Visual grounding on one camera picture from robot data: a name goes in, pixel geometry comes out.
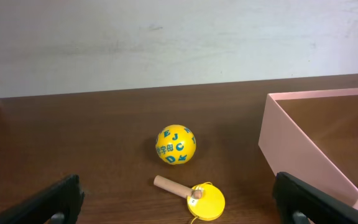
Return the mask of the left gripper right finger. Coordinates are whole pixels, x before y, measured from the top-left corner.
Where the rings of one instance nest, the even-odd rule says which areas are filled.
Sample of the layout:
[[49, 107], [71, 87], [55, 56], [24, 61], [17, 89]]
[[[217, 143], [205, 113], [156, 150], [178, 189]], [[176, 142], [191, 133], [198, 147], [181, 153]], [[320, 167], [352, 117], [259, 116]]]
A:
[[277, 173], [273, 198], [282, 223], [358, 224], [358, 210], [287, 172]]

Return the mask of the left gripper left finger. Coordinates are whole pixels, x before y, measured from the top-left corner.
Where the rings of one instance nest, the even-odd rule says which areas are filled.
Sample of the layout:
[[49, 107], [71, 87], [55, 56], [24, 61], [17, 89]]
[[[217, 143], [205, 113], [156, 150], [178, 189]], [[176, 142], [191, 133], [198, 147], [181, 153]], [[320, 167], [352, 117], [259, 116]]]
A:
[[27, 200], [0, 213], [3, 223], [45, 223], [60, 214], [60, 223], [76, 223], [85, 198], [80, 178], [68, 175]]

